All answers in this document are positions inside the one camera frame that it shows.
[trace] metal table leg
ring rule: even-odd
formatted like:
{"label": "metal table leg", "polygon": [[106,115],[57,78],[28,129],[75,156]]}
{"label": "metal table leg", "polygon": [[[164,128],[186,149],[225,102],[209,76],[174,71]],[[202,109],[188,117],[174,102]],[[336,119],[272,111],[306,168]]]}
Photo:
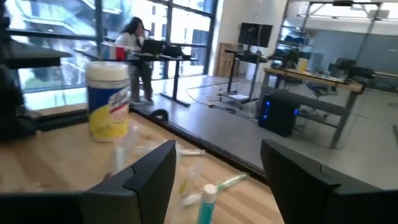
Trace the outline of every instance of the metal table leg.
{"label": "metal table leg", "polygon": [[175,75],[174,75],[174,84],[173,84],[173,95],[170,96],[167,93],[161,93],[161,96],[164,96],[184,107],[191,106],[190,103],[184,102],[182,100],[177,99],[177,90],[178,90],[178,78],[180,78],[180,61],[175,62]]}
{"label": "metal table leg", "polygon": [[348,101],[346,104],[346,109],[348,111],[348,113],[344,116],[342,116],[337,124],[337,129],[335,131],[335,134],[333,135],[333,138],[331,139],[331,143],[330,143],[330,148],[331,149],[335,149],[338,140],[340,139],[340,136],[343,132],[344,127],[346,126],[347,120],[351,114],[351,110],[353,109],[356,97],[358,96],[357,93],[351,91],[349,93],[349,97],[348,97]]}

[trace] woman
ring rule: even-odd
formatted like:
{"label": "woman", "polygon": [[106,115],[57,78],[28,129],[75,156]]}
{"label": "woman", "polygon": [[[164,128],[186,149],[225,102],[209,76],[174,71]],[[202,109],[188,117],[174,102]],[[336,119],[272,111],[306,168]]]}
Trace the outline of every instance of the woman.
{"label": "woman", "polygon": [[[117,43],[125,46],[127,50],[141,51],[144,44],[144,24],[138,17],[133,17],[128,25],[125,26],[121,32],[121,37]],[[152,69],[150,65],[145,62],[136,62],[129,67],[131,80],[131,103],[134,105],[141,104],[139,98],[139,77],[144,83],[144,101],[153,104],[152,100]]]}

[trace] black monitor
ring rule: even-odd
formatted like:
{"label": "black monitor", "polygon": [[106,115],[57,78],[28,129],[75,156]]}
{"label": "black monitor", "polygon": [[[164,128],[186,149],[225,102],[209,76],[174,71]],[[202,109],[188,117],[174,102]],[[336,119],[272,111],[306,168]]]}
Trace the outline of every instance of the black monitor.
{"label": "black monitor", "polygon": [[238,42],[240,44],[247,44],[248,46],[268,47],[271,31],[271,25],[249,24],[243,22]]}

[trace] desktop computer tower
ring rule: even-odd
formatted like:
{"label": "desktop computer tower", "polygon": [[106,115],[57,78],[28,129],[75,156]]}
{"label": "desktop computer tower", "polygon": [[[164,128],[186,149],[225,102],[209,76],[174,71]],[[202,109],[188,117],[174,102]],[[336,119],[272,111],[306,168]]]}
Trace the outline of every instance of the desktop computer tower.
{"label": "desktop computer tower", "polygon": [[258,125],[280,136],[291,136],[300,105],[273,94],[260,102]]}

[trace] black desk frame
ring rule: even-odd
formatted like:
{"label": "black desk frame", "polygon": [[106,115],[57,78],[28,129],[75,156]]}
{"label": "black desk frame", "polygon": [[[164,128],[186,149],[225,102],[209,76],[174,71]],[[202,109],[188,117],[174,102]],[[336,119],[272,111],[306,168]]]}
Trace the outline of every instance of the black desk frame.
{"label": "black desk frame", "polygon": [[[81,53],[82,55],[90,58],[90,60],[100,60],[98,57],[97,52],[95,51],[88,51],[88,50],[75,50],[78,53]],[[165,58],[165,57],[148,57],[148,56],[143,56],[140,57],[138,55],[135,55],[135,58],[130,58],[130,59],[125,59],[125,60],[116,60],[116,59],[105,59],[104,61],[112,61],[112,62],[136,62],[136,61],[141,61],[141,62],[175,62],[175,75],[174,75],[174,83],[173,83],[173,95],[168,95],[167,93],[160,93],[161,96],[166,97],[184,107],[189,107],[191,104],[184,102],[182,100],[177,99],[177,91],[178,91],[178,79],[180,78],[180,62],[194,62],[197,61],[198,59],[182,59],[182,58]]]}
{"label": "black desk frame", "polygon": [[[227,98],[229,98],[229,99],[232,99],[232,100],[235,100],[235,101],[239,102],[240,105],[241,105],[241,106],[239,107],[239,109],[241,109],[241,108],[242,108],[242,105],[245,105],[246,103],[250,103],[250,102],[253,102],[253,101],[257,101],[257,100],[258,100],[258,98],[252,98],[253,92],[254,92],[254,87],[255,87],[254,85],[256,84],[256,79],[257,79],[257,71],[258,71],[259,64],[260,64],[260,63],[266,63],[268,60],[262,58],[261,56],[258,56],[259,58],[257,58],[256,61],[250,60],[251,58],[248,57],[248,55],[246,55],[246,54],[245,54],[244,52],[242,52],[242,51],[236,51],[236,50],[228,50],[228,49],[226,49],[225,52],[226,52],[226,53],[229,53],[229,54],[234,54],[234,59],[233,59],[233,61],[232,61],[231,71],[230,71],[230,73],[229,73],[229,80],[228,80],[227,91],[224,92],[224,93],[221,93],[221,94],[220,94],[220,97],[224,96],[224,97],[227,97]],[[237,100],[237,99],[231,97],[231,95],[235,95],[235,94],[237,94],[237,92],[238,92],[237,90],[231,91],[231,84],[232,84],[232,79],[233,79],[233,75],[234,75],[234,68],[235,68],[235,61],[236,61],[236,59],[239,59],[239,60],[242,61],[242,62],[249,62],[249,63],[255,63],[255,64],[256,64],[256,69],[254,70],[253,79],[251,80],[250,92],[249,92],[249,96],[248,96],[249,98],[246,99],[246,100]]]}

